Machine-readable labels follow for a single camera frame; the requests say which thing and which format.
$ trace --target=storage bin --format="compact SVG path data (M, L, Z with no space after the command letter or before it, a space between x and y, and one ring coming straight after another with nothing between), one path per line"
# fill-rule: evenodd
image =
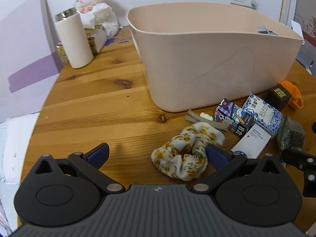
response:
M170 112L275 86L303 41L284 24L237 5L154 4L131 9L127 19L151 97ZM272 32L259 33L259 26Z

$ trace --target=white bottle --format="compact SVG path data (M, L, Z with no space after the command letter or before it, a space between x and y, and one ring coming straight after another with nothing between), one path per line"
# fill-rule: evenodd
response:
M70 8L63 11L57 14L55 19L55 26L70 65L78 69L91 62L93 54L76 9Z

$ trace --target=floral scrunchie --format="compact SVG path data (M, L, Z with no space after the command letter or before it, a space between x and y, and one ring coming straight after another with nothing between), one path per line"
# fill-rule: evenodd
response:
M185 128L180 135L173 137L162 147L155 149L150 158L155 167L164 174L190 181L198 178L206 169L208 161L205 147L209 143L223 145L224 141L225 136L222 132L208 123L198 122ZM192 155L185 154L182 158L178 153L183 149Z

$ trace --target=stuffed animal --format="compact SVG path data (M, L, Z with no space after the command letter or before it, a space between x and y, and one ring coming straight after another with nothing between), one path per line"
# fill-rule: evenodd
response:
M95 25L101 24L108 38L112 38L118 32L119 23L106 0L75 0L75 7L85 28L94 28Z

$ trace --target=silver lid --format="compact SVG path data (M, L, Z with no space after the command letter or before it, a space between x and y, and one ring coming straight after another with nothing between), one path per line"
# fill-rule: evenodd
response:
M66 19L66 18L69 18L70 16L75 15L77 13L78 12L77 12L76 8L72 7L70 9L67 9L67 10L59 13L59 14L56 14L55 20L58 22L58 21Z

